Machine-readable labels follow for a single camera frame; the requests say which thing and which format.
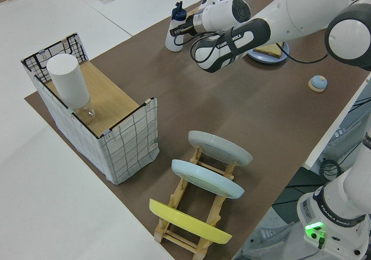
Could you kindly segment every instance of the water bottle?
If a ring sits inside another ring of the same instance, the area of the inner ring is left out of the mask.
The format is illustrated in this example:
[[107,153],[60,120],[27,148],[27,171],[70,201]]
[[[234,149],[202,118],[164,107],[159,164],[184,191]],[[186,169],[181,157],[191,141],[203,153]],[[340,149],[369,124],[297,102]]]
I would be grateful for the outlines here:
[[[184,24],[186,22],[187,12],[186,12],[185,9],[182,9],[182,7],[181,7],[182,4],[183,4],[182,1],[175,4],[176,7],[172,11],[172,19],[170,21],[168,34],[167,34],[166,40],[165,40],[165,46],[170,51],[174,51],[174,52],[181,51],[181,49],[183,48],[182,45],[175,45],[174,44],[175,37],[170,35],[170,30],[171,29],[176,28],[179,25]],[[176,37],[175,42],[176,42],[176,44],[182,44],[183,43],[183,35],[178,35]]]

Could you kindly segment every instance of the blue bottle cap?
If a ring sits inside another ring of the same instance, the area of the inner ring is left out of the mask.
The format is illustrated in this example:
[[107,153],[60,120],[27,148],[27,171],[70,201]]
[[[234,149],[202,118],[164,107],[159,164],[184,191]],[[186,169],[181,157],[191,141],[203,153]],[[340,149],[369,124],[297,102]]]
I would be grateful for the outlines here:
[[182,1],[175,4],[176,8],[172,11],[172,20],[184,21],[187,18],[187,11],[181,8],[182,5]]

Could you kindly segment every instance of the green light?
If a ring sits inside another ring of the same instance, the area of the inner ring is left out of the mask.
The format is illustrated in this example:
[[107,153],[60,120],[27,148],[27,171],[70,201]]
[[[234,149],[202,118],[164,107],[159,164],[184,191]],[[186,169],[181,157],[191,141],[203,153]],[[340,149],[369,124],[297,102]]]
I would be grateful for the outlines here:
[[322,228],[322,227],[323,227],[323,223],[322,222],[316,222],[316,223],[312,223],[312,224],[307,225],[305,227],[305,229],[306,229],[306,231],[308,231],[308,230],[311,230],[313,228]]

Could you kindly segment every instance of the yellow plate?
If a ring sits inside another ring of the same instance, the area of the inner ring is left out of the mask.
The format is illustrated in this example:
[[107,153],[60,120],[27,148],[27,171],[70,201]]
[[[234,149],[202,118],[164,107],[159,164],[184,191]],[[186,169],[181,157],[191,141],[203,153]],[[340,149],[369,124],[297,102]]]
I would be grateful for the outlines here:
[[228,233],[206,222],[200,221],[153,199],[150,199],[150,210],[160,218],[213,243],[226,244],[232,237]]

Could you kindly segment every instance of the brown tabletop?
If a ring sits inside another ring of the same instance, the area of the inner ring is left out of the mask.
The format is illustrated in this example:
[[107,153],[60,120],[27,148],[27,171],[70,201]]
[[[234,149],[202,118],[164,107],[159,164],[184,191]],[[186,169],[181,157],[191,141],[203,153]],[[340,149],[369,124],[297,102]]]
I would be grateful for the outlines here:
[[[256,14],[273,0],[246,1]],[[179,53],[165,48],[169,22],[165,19],[92,60],[137,103],[158,99],[158,158],[119,186],[107,182],[84,160],[153,233],[158,218],[148,209],[149,198],[168,202],[179,182],[171,160],[188,161],[193,153],[188,131],[209,132],[246,149],[254,159],[248,167],[235,170],[234,180],[245,194],[223,204],[217,224],[233,238],[226,245],[212,244],[205,258],[231,259],[368,72],[331,57],[310,65],[291,60],[266,65],[245,56],[216,73],[207,73],[191,60],[189,45]],[[302,60],[322,57],[326,53],[323,35],[320,31],[288,42],[291,55]],[[326,91],[318,93],[308,87],[314,75],[328,79]],[[56,129],[38,94],[27,100]],[[179,210],[206,220],[213,198],[189,185]],[[192,253],[166,240],[162,245],[176,260],[192,258]]]

